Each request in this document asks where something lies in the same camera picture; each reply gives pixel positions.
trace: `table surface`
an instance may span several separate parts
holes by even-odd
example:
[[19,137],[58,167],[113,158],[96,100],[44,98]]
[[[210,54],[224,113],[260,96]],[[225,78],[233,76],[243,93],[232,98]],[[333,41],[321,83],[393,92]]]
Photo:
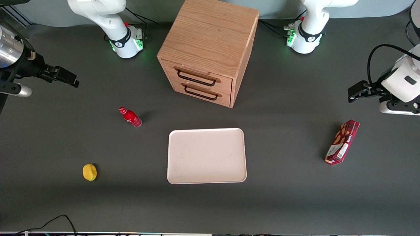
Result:
[[[34,27],[34,48],[80,86],[25,78],[32,96],[7,100],[0,230],[67,214],[78,231],[419,235],[419,118],[382,114],[376,98],[347,103],[376,45],[411,48],[408,20],[407,13],[331,19],[308,55],[259,25],[233,109],[172,90],[156,58],[169,24],[150,27],[132,59],[117,57],[97,26]],[[400,56],[378,50],[373,78]],[[127,124],[120,106],[143,125]],[[349,119],[359,131],[345,161],[330,166],[323,158]],[[168,183],[172,130],[230,127],[244,131],[245,182]],[[87,163],[99,166],[94,182],[83,179]],[[60,219],[45,230],[71,228]]]

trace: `wooden drawer cabinet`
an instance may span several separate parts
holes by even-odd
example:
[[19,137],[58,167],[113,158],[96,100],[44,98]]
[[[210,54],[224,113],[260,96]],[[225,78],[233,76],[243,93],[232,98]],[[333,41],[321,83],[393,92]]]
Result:
[[232,108],[259,12],[218,0],[185,0],[157,58],[180,93]]

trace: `white tray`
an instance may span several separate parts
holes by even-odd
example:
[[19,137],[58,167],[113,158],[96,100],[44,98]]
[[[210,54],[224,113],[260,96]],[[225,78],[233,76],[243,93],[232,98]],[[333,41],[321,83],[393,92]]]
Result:
[[243,131],[239,128],[172,131],[167,178],[171,184],[243,182],[247,178]]

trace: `green led light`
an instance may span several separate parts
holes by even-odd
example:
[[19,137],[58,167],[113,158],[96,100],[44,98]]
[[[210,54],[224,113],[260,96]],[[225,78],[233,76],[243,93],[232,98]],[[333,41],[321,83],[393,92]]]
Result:
[[291,47],[295,38],[295,33],[289,36],[289,39],[287,39],[287,46]]
[[136,39],[134,40],[136,42],[136,47],[139,51],[143,50],[143,41]]
[[109,41],[109,43],[111,44],[112,51],[114,51],[114,52],[115,52],[115,48],[114,48],[114,45],[112,45],[111,40]]

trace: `red bottle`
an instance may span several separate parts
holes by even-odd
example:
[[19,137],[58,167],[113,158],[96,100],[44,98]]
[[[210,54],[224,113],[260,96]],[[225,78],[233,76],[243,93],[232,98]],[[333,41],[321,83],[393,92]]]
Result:
[[124,119],[134,127],[140,127],[142,125],[142,121],[134,112],[127,110],[125,107],[120,107],[119,110],[123,114]]

